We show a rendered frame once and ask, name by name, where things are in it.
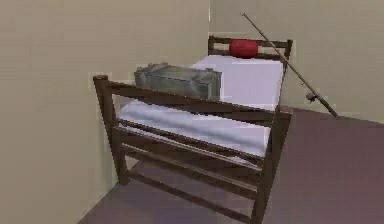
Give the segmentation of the brown fishing rod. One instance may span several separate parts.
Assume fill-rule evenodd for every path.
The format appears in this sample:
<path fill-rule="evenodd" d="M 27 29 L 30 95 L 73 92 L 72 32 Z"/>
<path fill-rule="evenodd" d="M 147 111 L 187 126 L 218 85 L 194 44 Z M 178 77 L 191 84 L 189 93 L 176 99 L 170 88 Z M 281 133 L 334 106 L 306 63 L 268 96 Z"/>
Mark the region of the brown fishing rod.
<path fill-rule="evenodd" d="M 287 66 L 297 75 L 297 77 L 302 81 L 302 83 L 310 90 L 310 94 L 306 95 L 306 98 L 313 102 L 314 100 L 318 100 L 327 110 L 328 112 L 335 118 L 338 117 L 337 112 L 330 106 L 330 104 L 304 79 L 302 74 L 289 62 L 289 60 L 281 54 L 277 50 L 277 46 L 263 33 L 263 31 L 256 26 L 256 24 L 248 17 L 246 13 L 242 14 L 250 24 L 257 30 L 257 32 L 271 45 L 271 47 L 275 50 L 275 52 L 279 55 L 279 57 L 287 63 Z"/>

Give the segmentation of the brown wooden bed white mattress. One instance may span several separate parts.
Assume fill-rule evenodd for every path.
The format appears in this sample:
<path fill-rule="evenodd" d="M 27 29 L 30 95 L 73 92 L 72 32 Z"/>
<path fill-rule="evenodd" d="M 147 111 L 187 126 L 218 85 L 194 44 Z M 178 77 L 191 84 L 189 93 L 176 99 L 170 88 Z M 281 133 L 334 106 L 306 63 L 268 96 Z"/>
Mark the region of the brown wooden bed white mattress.
<path fill-rule="evenodd" d="M 208 54 L 189 68 L 221 72 L 219 100 L 192 98 L 93 78 L 120 184 L 136 180 L 244 224 L 262 224 L 292 111 L 281 105 L 287 63 L 270 44 L 255 58 L 230 55 L 233 38 L 211 36 Z M 276 41 L 289 58 L 292 42 Z M 177 172 L 252 201 L 249 215 L 130 170 L 127 158 Z"/>

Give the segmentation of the red pillow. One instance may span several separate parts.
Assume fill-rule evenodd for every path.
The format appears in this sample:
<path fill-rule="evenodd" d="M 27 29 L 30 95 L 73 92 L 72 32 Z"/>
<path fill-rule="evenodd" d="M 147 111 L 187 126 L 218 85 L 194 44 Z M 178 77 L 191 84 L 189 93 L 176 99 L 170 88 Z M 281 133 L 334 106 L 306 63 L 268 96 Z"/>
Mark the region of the red pillow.
<path fill-rule="evenodd" d="M 229 52 L 237 58 L 255 58 L 258 55 L 258 44 L 253 40 L 234 39 L 229 44 Z"/>

